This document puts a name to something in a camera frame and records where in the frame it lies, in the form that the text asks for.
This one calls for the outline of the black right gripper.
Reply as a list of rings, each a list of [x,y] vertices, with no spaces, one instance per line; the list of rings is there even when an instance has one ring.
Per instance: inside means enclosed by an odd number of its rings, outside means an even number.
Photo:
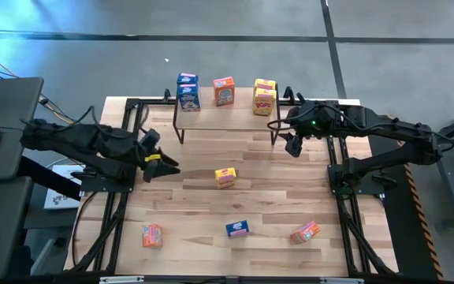
[[[285,150],[295,158],[302,151],[300,136],[326,136],[328,122],[324,117],[327,114],[323,103],[307,102],[301,106],[294,106],[289,110],[289,125],[298,136],[291,133],[279,133],[278,136],[286,141]]]

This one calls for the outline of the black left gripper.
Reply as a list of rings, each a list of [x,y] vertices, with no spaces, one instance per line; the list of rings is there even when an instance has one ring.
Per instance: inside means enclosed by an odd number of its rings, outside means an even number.
[[[166,155],[161,148],[158,149],[158,154],[143,156],[142,147],[139,144],[135,144],[134,152],[138,167],[143,171],[143,180],[145,182],[151,182],[154,178],[180,173],[180,169],[176,167],[179,162]]]

